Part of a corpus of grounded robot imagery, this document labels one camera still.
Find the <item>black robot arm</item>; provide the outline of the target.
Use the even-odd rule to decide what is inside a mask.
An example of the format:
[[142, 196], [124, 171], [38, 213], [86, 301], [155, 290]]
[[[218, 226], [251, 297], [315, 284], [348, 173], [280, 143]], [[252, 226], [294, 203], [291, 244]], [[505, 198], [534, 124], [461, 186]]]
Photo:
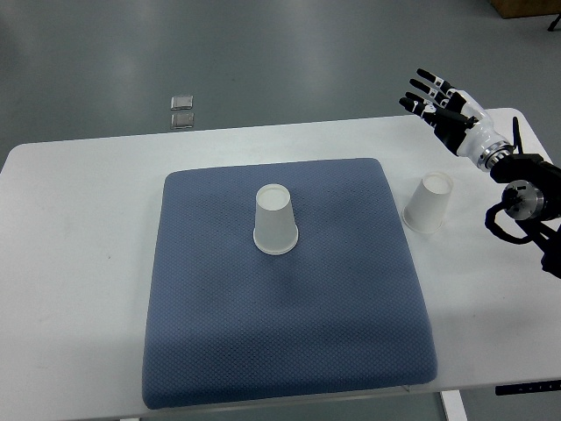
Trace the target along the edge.
[[560, 218], [560, 168], [523, 149], [519, 119], [512, 118], [513, 139], [494, 128], [483, 107], [467, 92], [419, 68], [399, 104], [433, 128], [452, 154], [505, 185], [501, 200], [486, 211], [485, 227], [514, 245], [534, 243], [543, 252], [542, 270], [560, 276], [560, 229], [545, 224]]

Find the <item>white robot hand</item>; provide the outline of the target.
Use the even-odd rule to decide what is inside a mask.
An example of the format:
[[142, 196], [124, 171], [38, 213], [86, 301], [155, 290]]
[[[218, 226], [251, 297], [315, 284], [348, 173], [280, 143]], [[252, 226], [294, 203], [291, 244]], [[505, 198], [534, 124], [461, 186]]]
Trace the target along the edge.
[[428, 82], [410, 79], [409, 83], [428, 95], [407, 92], [399, 104], [420, 118], [434, 116], [434, 133], [450, 152], [468, 158], [478, 169], [491, 169], [511, 154], [511, 144], [467, 92], [428, 70], [418, 68], [416, 73]]

